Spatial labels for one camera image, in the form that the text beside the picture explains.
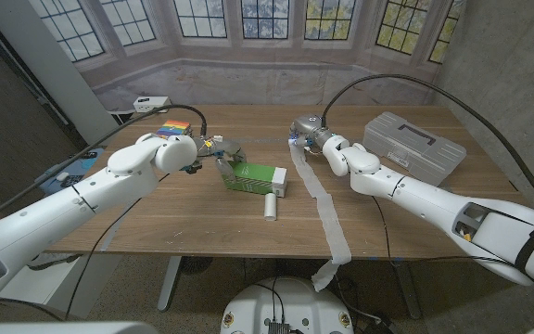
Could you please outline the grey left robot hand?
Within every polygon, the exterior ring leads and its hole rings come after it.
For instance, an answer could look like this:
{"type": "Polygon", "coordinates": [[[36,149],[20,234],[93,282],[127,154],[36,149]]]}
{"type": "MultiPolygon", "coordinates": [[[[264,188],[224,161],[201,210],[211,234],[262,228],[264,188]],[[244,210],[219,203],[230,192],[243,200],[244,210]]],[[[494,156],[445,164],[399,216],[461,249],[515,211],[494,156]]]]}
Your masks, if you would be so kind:
{"type": "Polygon", "coordinates": [[[213,157],[218,171],[229,181],[235,181],[236,176],[228,158],[234,162],[247,161],[247,155],[239,143],[224,139],[220,135],[201,137],[196,141],[196,145],[197,160],[203,161],[205,158],[213,157]]]}

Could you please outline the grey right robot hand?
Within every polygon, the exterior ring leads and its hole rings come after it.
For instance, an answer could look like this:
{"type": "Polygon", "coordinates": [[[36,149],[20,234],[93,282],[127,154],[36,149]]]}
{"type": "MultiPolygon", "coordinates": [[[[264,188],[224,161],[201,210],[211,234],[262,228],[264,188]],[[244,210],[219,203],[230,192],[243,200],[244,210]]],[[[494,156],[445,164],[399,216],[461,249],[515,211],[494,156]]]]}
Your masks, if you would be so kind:
{"type": "Polygon", "coordinates": [[[332,136],[331,130],[322,126],[322,119],[317,115],[297,117],[289,127],[291,143],[314,154],[322,153],[325,142],[332,136]]]}

